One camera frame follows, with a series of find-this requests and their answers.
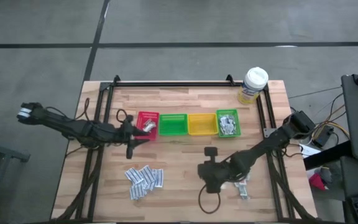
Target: yellow bin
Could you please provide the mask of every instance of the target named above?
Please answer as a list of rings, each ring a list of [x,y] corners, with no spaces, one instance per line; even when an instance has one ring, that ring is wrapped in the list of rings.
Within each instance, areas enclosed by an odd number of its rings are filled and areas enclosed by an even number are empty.
[[[204,136],[218,133],[216,113],[188,114],[187,126],[190,135]]]

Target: gray floor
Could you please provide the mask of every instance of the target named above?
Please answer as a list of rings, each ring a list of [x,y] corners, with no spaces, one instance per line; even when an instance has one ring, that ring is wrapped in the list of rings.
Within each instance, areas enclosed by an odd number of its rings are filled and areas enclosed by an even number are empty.
[[[90,43],[103,0],[0,0],[0,44]],[[116,0],[101,42],[358,41],[358,0]],[[16,121],[22,102],[75,114],[90,49],[0,49],[0,145],[31,153],[13,162],[0,193],[0,223],[49,218],[67,141]],[[240,79],[260,66],[284,80],[288,96],[333,88],[358,73],[358,47],[99,49],[91,80]],[[290,98],[316,122],[341,90]],[[346,119],[338,123],[347,127]],[[341,204],[315,192],[319,217],[341,221]]]

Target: white lid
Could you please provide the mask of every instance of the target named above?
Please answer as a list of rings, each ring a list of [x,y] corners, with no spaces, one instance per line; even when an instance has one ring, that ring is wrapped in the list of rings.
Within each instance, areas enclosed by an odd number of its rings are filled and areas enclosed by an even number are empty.
[[[261,90],[265,87],[268,80],[269,75],[267,72],[262,68],[255,67],[248,71],[244,81],[246,82],[247,86],[256,90]]]

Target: wooden table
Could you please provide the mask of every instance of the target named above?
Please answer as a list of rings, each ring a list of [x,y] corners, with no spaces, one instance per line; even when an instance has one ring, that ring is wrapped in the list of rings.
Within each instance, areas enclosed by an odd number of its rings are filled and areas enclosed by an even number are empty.
[[[77,115],[83,111],[84,101],[90,98],[88,114],[93,118],[100,82],[85,82]],[[269,81],[275,119],[278,125],[290,113],[290,105],[283,81]],[[262,140],[256,103],[242,105],[236,99],[238,87],[115,87],[109,122],[116,121],[117,109],[133,114],[139,111],[159,113],[215,113],[218,109],[236,108],[239,113],[241,136],[219,138],[215,136],[158,136],[134,151],[132,160],[126,159],[126,146],[110,146],[104,150],[98,196],[94,212],[95,222],[256,222],[275,221],[275,207],[270,186],[266,157],[257,160],[251,169],[247,185],[250,199],[242,200],[231,183],[225,183],[221,192],[220,209],[212,214],[203,213],[198,206],[198,193],[204,182],[197,175],[197,164],[208,160],[205,146],[218,147],[217,161],[238,150],[249,149]],[[68,152],[79,147],[71,142]],[[299,152],[289,147],[288,153]],[[69,206],[81,185],[86,149],[71,154],[65,161],[57,192],[52,218],[58,217]],[[155,189],[146,197],[130,200],[131,182],[124,172],[131,167],[141,169],[149,165],[164,170],[162,189]],[[301,156],[285,158],[291,190],[307,209],[316,216],[310,186]],[[215,194],[203,193],[201,203],[213,210],[218,202]],[[283,210],[285,201],[281,194]],[[84,213],[88,211],[85,199]]]

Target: plastic bin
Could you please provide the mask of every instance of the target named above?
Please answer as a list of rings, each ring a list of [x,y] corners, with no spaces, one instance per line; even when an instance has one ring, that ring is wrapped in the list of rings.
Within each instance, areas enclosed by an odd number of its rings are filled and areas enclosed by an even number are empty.
[[[220,123],[219,123],[219,116],[222,115],[233,115],[234,120],[236,122],[236,130],[234,131],[234,134],[225,135],[221,131]],[[228,110],[217,110],[216,111],[216,122],[218,123],[218,129],[219,129],[219,137],[221,138],[228,138],[228,137],[238,137],[241,135],[241,127],[239,122],[239,115],[237,114],[236,109],[228,109]]]
[[[137,122],[136,127],[140,130],[143,130],[144,123],[148,119],[151,119],[153,122],[155,122],[156,127],[153,128],[148,136],[136,136],[135,139],[149,139],[151,141],[155,140],[157,137],[157,128],[158,128],[158,116],[160,113],[157,112],[147,112],[147,111],[140,111],[139,114],[137,114]]]
[[[187,134],[187,114],[160,114],[158,133],[162,136]]]
[[[189,114],[188,129],[190,135],[204,136],[218,133],[216,114]]]

